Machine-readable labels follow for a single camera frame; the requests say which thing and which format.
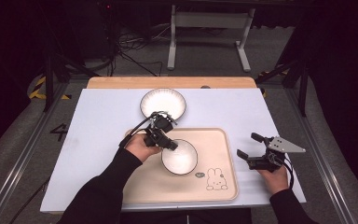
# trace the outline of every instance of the wooden tray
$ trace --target wooden tray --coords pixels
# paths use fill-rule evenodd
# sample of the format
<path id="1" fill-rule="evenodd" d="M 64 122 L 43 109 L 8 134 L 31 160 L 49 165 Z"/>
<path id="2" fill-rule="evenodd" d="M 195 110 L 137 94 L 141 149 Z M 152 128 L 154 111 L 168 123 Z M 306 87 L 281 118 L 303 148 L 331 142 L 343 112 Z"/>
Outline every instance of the wooden tray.
<path id="1" fill-rule="evenodd" d="M 196 168 L 187 175 L 175 175 L 153 155 L 130 177 L 123 203 L 168 203 L 226 201 L 238 194 L 226 133 L 217 128 L 173 129 L 167 136 L 184 139 L 198 153 Z"/>

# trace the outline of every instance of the human hand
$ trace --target human hand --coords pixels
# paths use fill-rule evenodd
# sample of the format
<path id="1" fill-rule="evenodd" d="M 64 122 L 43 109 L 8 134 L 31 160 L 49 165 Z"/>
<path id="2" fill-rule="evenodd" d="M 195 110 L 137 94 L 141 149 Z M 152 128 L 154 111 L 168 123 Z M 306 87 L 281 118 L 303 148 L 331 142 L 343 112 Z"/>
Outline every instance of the human hand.
<path id="1" fill-rule="evenodd" d="M 147 147 L 144 139 L 146 134 L 135 134 L 126 145 L 126 149 L 136 156 L 141 162 L 144 162 L 149 156 L 157 154 L 161 151 L 160 147 Z"/>
<path id="2" fill-rule="evenodd" d="M 268 191 L 273 195 L 281 190 L 288 189 L 286 168 L 281 166 L 279 170 L 270 172 L 268 170 L 257 170 L 264 177 Z"/>

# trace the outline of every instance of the white bowl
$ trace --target white bowl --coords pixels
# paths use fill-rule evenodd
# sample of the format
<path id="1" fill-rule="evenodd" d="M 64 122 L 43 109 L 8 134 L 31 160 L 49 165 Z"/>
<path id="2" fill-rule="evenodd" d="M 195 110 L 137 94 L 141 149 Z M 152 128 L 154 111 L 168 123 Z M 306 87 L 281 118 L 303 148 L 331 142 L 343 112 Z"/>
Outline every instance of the white bowl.
<path id="1" fill-rule="evenodd" d="M 187 141 L 173 140 L 178 147 L 176 150 L 164 148 L 161 153 L 165 168 L 176 175 L 186 175 L 194 170 L 198 162 L 196 149 Z"/>
<path id="2" fill-rule="evenodd" d="M 185 113 L 185 109 L 185 98 L 172 89 L 152 90 L 141 101 L 141 110 L 145 117 L 149 117 L 155 111 L 166 111 L 173 119 L 179 119 Z"/>

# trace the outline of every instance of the cartoon rabbit print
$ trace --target cartoon rabbit print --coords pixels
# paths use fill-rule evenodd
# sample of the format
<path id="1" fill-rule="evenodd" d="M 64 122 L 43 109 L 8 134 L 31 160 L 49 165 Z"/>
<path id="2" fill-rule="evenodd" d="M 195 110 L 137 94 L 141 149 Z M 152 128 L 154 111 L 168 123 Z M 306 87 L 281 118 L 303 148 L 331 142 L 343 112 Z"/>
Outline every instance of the cartoon rabbit print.
<path id="1" fill-rule="evenodd" d="M 206 187 L 207 190 L 228 189 L 227 182 L 220 168 L 216 168 L 216 169 L 211 168 L 208 170 L 207 183 L 208 183 L 208 186 Z"/>

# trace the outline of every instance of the metal frame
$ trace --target metal frame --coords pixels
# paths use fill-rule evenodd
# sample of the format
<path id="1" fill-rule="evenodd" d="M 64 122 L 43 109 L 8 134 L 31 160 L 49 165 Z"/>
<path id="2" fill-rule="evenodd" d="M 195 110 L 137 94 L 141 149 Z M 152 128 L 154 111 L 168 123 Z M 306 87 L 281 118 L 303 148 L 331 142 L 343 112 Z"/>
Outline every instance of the metal frame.
<path id="1" fill-rule="evenodd" d="M 176 27 L 213 27 L 242 29 L 241 41 L 236 41 L 236 48 L 244 72 L 250 72 L 248 58 L 244 50 L 245 42 L 251 28 L 255 9 L 249 13 L 209 13 L 209 12 L 176 12 L 176 6 L 172 6 L 171 15 L 171 43 L 168 54 L 168 70 L 175 68 L 176 55 Z"/>

